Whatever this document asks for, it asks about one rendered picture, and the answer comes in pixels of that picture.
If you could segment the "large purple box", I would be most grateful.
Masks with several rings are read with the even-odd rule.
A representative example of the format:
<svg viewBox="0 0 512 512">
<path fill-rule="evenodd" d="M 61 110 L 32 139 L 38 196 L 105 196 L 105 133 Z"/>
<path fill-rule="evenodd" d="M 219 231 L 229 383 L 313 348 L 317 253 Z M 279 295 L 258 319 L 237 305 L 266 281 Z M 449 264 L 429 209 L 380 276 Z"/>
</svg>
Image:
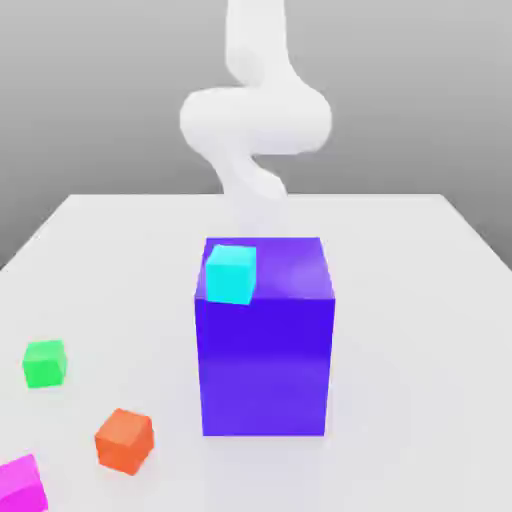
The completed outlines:
<svg viewBox="0 0 512 512">
<path fill-rule="evenodd" d="M 202 431 L 206 436 L 321 436 L 325 432 L 335 293 L 317 237 L 212 238 L 256 250 L 248 305 L 195 301 Z"/>
</svg>

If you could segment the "small magenta cube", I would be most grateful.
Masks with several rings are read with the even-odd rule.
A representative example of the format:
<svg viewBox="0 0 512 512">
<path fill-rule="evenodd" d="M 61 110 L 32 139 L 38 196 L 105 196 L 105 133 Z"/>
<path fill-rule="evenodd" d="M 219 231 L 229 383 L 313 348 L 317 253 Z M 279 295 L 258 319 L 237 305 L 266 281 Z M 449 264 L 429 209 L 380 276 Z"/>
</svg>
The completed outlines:
<svg viewBox="0 0 512 512">
<path fill-rule="evenodd" d="M 48 499 L 32 454 L 0 465 L 0 512 L 47 512 Z"/>
</svg>

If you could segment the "small green cube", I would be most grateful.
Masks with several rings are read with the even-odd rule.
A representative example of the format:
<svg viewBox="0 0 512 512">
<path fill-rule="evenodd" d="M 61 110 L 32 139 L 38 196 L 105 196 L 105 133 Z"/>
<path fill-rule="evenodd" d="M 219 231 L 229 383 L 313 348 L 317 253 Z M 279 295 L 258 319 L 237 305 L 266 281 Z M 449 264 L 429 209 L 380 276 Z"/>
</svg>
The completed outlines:
<svg viewBox="0 0 512 512">
<path fill-rule="evenodd" d="M 45 388 L 63 384 L 67 371 L 67 355 L 62 340 L 30 342 L 22 367 L 29 388 Z"/>
</svg>

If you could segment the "small orange cube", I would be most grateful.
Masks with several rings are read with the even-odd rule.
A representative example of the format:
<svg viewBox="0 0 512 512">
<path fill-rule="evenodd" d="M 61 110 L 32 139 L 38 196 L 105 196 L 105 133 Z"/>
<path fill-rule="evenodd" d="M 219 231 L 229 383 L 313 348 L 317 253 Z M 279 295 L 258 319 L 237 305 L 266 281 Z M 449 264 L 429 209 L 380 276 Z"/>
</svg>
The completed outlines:
<svg viewBox="0 0 512 512">
<path fill-rule="evenodd" d="M 154 430 L 149 416 L 115 409 L 94 436 L 101 465 L 135 475 L 154 448 Z"/>
</svg>

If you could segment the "small cyan cube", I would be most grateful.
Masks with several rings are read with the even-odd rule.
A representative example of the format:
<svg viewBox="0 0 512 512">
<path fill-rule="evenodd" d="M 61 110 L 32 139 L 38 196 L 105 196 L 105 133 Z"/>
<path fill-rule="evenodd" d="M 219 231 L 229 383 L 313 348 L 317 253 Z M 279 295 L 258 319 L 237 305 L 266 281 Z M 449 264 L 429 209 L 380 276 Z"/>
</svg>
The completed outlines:
<svg viewBox="0 0 512 512">
<path fill-rule="evenodd" d="M 209 302 L 249 305 L 256 287 L 256 248 L 216 244 L 205 264 Z"/>
</svg>

